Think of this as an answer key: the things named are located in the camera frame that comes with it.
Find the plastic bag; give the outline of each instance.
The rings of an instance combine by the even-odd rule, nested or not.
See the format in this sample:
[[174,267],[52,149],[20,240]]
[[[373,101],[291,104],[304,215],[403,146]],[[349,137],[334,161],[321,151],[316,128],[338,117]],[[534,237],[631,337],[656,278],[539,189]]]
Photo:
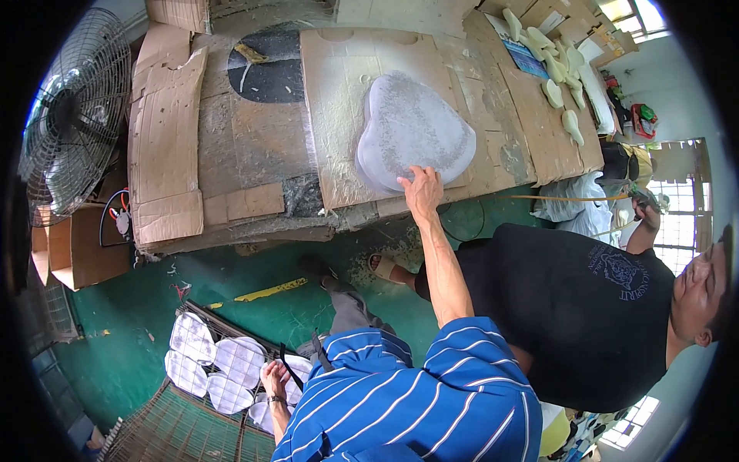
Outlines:
[[[539,196],[546,197],[605,197],[603,188],[596,184],[596,178],[603,176],[602,171],[592,171],[577,178],[558,181],[542,186]],[[536,218],[553,222],[573,220],[577,214],[585,210],[585,205],[592,201],[546,200],[538,199],[534,203]]]
[[[613,214],[608,208],[608,202],[600,200],[586,202],[585,210],[577,214],[573,220],[557,223],[556,228],[591,237],[608,231],[612,219]],[[601,234],[594,239],[613,245],[610,234]]]

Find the floor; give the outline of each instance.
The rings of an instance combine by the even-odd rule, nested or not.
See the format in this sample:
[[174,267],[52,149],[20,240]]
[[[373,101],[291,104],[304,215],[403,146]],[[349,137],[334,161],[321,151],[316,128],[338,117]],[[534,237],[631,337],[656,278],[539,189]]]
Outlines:
[[[551,227],[529,215],[531,201],[497,195],[532,194],[520,186],[479,200],[440,207],[442,223],[459,240],[490,237],[502,222]],[[458,241],[450,238],[456,247]],[[314,328],[328,330],[333,309],[314,284],[256,299],[234,298],[302,276],[294,262],[305,252],[321,254],[364,295],[373,313],[389,322],[412,348],[417,363],[437,332],[431,305],[408,287],[375,278],[366,258],[379,251],[411,270],[423,260],[418,229],[411,217],[380,222],[330,242],[296,242],[246,255],[247,246],[176,254],[99,285],[70,293],[85,339],[59,344],[54,352],[87,415],[103,431],[145,403],[164,379],[163,358],[180,303],[173,285],[192,284],[189,298],[245,330],[295,348]]]

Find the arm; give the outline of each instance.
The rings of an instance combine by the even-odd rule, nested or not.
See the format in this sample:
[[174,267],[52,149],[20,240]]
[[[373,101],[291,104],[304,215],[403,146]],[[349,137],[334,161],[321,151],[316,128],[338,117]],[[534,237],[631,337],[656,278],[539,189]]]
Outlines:
[[275,432],[275,445],[279,444],[285,435],[287,423],[290,421],[290,411],[287,410],[287,393],[285,384],[290,379],[285,365],[278,361],[272,361],[262,371],[262,384],[265,386],[267,396],[276,396],[280,401],[270,402],[270,413],[272,414],[272,425]]
[[641,223],[636,226],[633,234],[626,244],[626,252],[638,255],[654,246],[654,239],[659,231],[660,217],[653,208],[647,205],[646,210],[636,205],[636,200],[632,200],[634,213],[641,218]]
[[443,195],[441,175],[432,167],[410,169],[415,174],[413,183],[407,178],[398,178],[398,182],[405,189],[408,208],[420,231],[431,303],[439,327],[443,327],[455,319],[474,316],[472,299],[436,212]]

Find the black hose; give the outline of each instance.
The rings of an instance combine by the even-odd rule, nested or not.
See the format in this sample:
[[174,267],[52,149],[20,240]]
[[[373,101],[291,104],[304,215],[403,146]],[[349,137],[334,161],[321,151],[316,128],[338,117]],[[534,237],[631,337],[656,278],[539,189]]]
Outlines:
[[110,207],[110,203],[113,202],[113,199],[118,197],[119,194],[122,193],[129,193],[128,189],[121,189],[117,193],[113,194],[110,199],[108,199],[108,202],[105,203],[105,208],[103,209],[103,215],[100,217],[100,228],[98,228],[98,244],[100,244],[100,247],[114,247],[116,245],[122,245],[122,244],[128,244],[129,241],[123,241],[123,242],[116,242],[115,244],[103,244],[103,223],[105,222],[105,216],[108,214],[108,207]]

